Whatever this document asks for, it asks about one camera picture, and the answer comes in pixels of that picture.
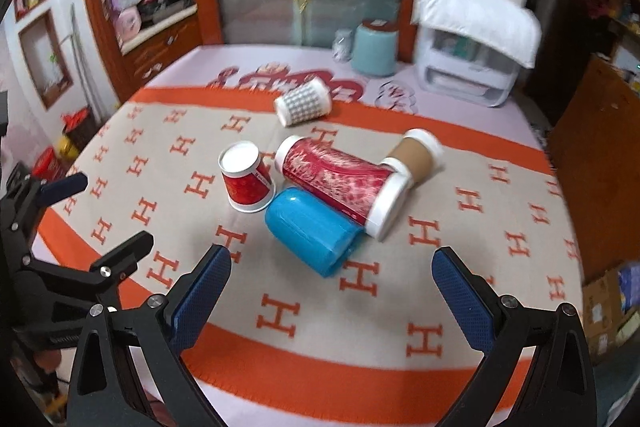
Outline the person's hand on handle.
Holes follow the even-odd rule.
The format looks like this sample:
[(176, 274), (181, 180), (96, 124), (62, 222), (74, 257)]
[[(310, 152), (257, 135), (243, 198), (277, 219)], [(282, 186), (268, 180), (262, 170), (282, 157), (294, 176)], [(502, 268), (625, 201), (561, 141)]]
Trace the person's hand on handle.
[(54, 373), (62, 362), (60, 350), (35, 352), (32, 357), (40, 369), (43, 369), (47, 374)]

